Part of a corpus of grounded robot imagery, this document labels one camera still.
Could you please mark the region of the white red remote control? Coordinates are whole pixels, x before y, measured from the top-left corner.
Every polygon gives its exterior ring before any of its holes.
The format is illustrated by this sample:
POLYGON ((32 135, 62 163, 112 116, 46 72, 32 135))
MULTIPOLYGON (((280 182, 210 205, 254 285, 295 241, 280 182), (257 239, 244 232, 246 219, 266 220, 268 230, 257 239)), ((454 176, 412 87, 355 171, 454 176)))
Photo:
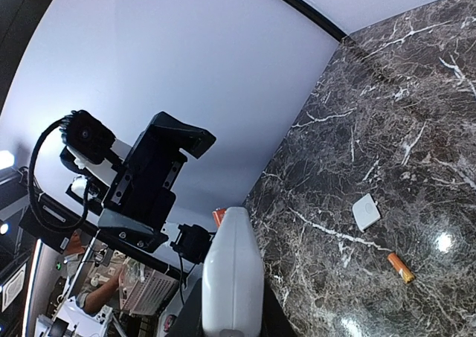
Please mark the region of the white red remote control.
POLYGON ((263 319, 264 268, 248 211, 225 211, 202 272, 205 336, 259 336, 263 319))

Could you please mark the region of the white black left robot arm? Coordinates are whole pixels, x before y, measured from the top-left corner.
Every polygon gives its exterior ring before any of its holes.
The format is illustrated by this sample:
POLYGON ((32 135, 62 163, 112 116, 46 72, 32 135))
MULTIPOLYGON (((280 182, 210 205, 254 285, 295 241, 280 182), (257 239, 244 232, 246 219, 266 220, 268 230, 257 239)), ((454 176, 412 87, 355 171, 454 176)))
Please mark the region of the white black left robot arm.
POLYGON ((89 213, 97 227, 115 242, 153 253, 169 237, 164 225, 176 200, 172 187, 189 155, 201 158, 216 142, 206 129, 159 112, 129 146, 86 110, 54 121, 39 137, 27 168, 27 192, 37 229, 45 239, 59 234, 53 247, 65 250, 73 231, 82 228, 89 213), (79 188, 69 189, 83 212, 76 214, 36 184, 35 168, 45 139, 61 133, 62 164, 77 174, 79 188))

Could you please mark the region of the white battery cover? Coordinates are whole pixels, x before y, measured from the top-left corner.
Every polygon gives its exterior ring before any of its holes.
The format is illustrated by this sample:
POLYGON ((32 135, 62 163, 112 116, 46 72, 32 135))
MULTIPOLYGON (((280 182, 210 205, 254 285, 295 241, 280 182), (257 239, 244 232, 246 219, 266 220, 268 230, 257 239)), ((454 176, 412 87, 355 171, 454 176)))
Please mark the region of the white battery cover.
POLYGON ((361 232, 364 232, 382 218, 376 202, 369 193, 353 204, 352 212, 357 227, 361 232))

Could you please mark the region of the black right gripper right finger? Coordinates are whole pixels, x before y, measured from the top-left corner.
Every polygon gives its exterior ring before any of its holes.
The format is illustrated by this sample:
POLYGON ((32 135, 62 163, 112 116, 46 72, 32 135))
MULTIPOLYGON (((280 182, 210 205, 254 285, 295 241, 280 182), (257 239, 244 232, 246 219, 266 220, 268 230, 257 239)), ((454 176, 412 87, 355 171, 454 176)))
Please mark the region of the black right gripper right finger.
POLYGON ((263 318, 260 335, 267 337, 297 336, 267 280, 264 281, 263 318))

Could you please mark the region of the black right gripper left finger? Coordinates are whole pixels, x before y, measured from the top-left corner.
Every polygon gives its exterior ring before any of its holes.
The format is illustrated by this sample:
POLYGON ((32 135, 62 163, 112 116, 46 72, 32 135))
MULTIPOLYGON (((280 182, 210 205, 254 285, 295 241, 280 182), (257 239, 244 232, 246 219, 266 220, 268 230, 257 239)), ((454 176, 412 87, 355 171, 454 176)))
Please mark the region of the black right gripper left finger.
POLYGON ((167 337, 202 337, 202 279, 199 278, 167 337))

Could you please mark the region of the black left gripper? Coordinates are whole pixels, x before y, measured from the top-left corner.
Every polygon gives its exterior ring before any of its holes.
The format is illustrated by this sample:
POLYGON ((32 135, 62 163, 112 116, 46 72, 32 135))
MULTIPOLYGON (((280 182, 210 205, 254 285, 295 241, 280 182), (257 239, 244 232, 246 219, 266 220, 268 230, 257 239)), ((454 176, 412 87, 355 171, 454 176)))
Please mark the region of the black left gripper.
POLYGON ((103 200, 98 227, 104 234, 153 253, 177 237, 167 217, 175 203, 172 186, 186 156, 201 158, 216 142, 206 129, 159 112, 129 151, 103 200))

